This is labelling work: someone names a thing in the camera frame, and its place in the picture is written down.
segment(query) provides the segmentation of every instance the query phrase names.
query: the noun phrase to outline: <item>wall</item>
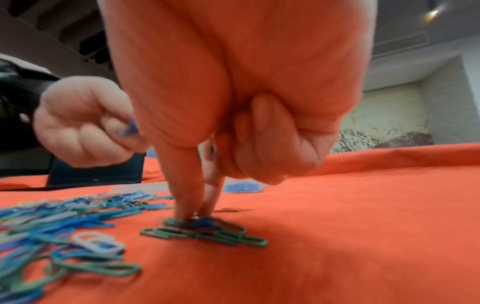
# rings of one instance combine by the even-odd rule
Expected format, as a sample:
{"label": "wall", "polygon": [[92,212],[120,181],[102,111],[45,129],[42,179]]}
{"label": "wall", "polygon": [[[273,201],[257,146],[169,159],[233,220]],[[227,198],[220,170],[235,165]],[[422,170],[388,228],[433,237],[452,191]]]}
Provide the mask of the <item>wall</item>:
{"label": "wall", "polygon": [[432,144],[419,83],[365,92],[332,153]]}
{"label": "wall", "polygon": [[460,56],[422,82],[428,125],[436,144],[480,142],[480,117],[472,86]]}

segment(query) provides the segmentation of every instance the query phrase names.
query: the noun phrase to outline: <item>person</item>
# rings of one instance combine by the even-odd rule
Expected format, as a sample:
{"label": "person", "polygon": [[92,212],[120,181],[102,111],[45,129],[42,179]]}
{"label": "person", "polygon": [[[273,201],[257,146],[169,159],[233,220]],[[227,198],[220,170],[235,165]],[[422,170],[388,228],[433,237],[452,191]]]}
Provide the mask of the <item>person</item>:
{"label": "person", "polygon": [[376,0],[99,7],[182,219],[209,215],[225,176],[275,185],[321,164],[361,98],[377,12]]}
{"label": "person", "polygon": [[128,95],[100,77],[60,79],[47,69],[0,54],[3,151],[39,143],[74,167],[127,161],[151,146],[142,135],[119,136],[134,119]]}

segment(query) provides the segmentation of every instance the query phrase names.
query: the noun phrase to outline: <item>laptop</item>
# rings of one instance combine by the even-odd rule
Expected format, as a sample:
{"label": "laptop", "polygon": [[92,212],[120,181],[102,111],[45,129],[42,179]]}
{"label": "laptop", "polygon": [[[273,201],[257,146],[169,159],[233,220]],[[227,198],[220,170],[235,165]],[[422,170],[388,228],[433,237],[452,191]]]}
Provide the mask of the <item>laptop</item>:
{"label": "laptop", "polygon": [[54,157],[45,187],[7,189],[0,191],[51,191],[67,188],[92,187],[142,182],[145,153],[136,153],[118,165],[95,168],[73,168]]}

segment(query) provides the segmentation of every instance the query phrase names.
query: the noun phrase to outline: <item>air vent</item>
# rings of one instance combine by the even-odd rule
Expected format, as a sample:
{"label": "air vent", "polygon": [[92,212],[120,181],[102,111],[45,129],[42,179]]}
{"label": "air vent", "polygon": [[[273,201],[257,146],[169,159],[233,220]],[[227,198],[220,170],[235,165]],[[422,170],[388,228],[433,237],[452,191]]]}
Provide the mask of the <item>air vent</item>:
{"label": "air vent", "polygon": [[373,57],[379,57],[386,54],[412,49],[428,44],[425,32],[395,40],[385,41],[373,46]]}

